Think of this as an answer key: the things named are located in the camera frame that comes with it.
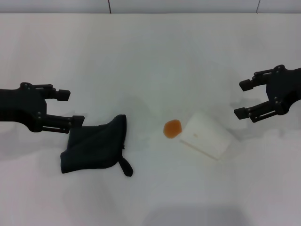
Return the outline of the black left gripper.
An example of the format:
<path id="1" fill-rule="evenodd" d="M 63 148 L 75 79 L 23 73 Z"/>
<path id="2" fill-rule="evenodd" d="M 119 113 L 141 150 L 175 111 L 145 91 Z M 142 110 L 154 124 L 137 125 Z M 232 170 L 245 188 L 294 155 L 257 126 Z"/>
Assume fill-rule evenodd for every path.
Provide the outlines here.
<path id="1" fill-rule="evenodd" d="M 33 85 L 22 82 L 18 89 L 0 90 L 0 120 L 18 122 L 31 132 L 57 132 L 68 134 L 72 128 L 81 128 L 83 115 L 63 117 L 48 115 L 45 99 L 68 101 L 69 90 L 56 90 L 51 84 Z"/>

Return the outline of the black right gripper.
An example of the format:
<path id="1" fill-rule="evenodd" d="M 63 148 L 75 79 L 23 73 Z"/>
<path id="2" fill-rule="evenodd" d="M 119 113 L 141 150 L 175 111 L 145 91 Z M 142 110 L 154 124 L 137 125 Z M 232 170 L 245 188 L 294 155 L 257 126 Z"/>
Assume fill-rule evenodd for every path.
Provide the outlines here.
<path id="1" fill-rule="evenodd" d="M 243 91 L 260 85 L 267 85 L 269 101 L 249 108 L 235 109 L 234 114 L 239 120 L 249 118 L 252 122 L 258 122 L 288 113 L 290 107 L 301 99 L 301 70 L 288 70 L 284 65 L 278 65 L 273 69 L 257 71 L 251 80 L 239 83 Z"/>

